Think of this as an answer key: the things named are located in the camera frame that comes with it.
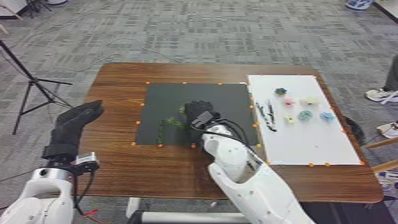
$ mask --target carpet floor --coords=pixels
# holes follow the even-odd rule
[[[310,65],[368,139],[375,127],[397,120],[398,104],[383,106],[365,99],[365,91],[384,85],[398,53],[398,26],[375,7],[351,11],[343,0],[72,0],[52,12],[34,13],[34,19],[29,13],[24,18],[0,21],[11,33],[0,33],[0,39],[36,76],[73,83],[57,90],[73,105],[84,102],[109,62]],[[25,86],[27,79],[0,57],[0,179],[43,164],[54,119],[65,111],[57,105],[41,108],[11,135]],[[29,105],[41,100],[34,91]],[[395,146],[363,150],[372,165],[398,159]],[[0,183],[0,207],[18,198],[29,177]],[[125,223],[127,202],[127,198],[88,197],[82,206],[100,209],[100,219]],[[235,210],[228,201],[210,204],[173,199],[143,202],[153,211]],[[398,214],[398,205],[390,209]]]

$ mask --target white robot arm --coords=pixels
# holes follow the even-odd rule
[[[232,135],[224,125],[216,125],[207,131]],[[248,220],[260,224],[315,223],[278,173],[248,146],[217,134],[203,135],[205,150],[216,157],[208,171]],[[244,177],[248,164],[256,172],[249,180]]]
[[[9,206],[2,218],[2,224],[72,224],[73,200],[72,200],[72,173],[56,168],[41,168],[34,171],[22,196]],[[45,194],[59,193],[59,196],[41,198]]]

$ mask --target white board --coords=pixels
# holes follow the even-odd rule
[[[276,89],[288,90],[285,96],[278,96]],[[255,102],[265,106],[271,100],[276,113],[276,129],[272,132],[256,107],[256,117],[265,144],[267,160],[271,164],[285,165],[359,165],[361,159],[343,132],[338,117],[333,122],[320,118],[322,112],[335,114],[327,97],[313,75],[249,75],[249,91]],[[296,100],[294,107],[287,107],[285,98]],[[306,97],[317,97],[320,104],[310,106],[301,102]],[[299,113],[310,110],[313,119],[301,121]],[[287,122],[285,116],[296,118],[296,124]]]

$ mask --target light stand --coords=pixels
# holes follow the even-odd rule
[[[65,85],[72,85],[72,83],[68,82],[59,82],[59,81],[54,81],[54,80],[49,80],[49,79],[38,79],[17,56],[15,56],[15,53],[11,52],[11,49],[9,47],[6,46],[4,44],[4,41],[0,40],[0,47],[4,48],[4,51],[25,73],[25,77],[29,78],[29,87],[27,87],[27,92],[25,92],[25,96],[24,96],[24,102],[22,102],[22,108],[20,108],[20,112],[18,112],[18,118],[17,118],[17,124],[15,124],[15,130],[13,130],[13,135],[17,134],[17,130],[18,130],[18,126],[20,126],[20,121],[22,121],[22,116],[31,113],[34,110],[38,110],[41,107],[45,107],[50,103],[56,103],[59,106],[65,106],[65,107],[70,107],[73,108],[72,104],[66,102],[66,100],[57,96],[57,94],[50,91],[50,89],[41,85],[40,82],[50,82],[50,83],[56,83],[57,85],[65,84]],[[31,89],[33,87],[38,87],[40,89],[40,92],[43,93],[45,97],[47,97],[47,102],[43,104],[40,104],[34,108],[31,108],[29,110],[25,110],[25,106],[27,106],[27,100],[29,100],[29,94],[31,94]]]

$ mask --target person's foot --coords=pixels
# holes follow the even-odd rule
[[[379,126],[377,130],[386,138],[397,138],[398,137],[398,121]]]
[[[365,93],[365,96],[372,101],[381,102],[386,100],[386,98],[391,96],[391,94],[395,94],[395,92],[397,91],[384,91],[384,89],[372,89]],[[391,98],[390,102],[398,102],[398,95]]]

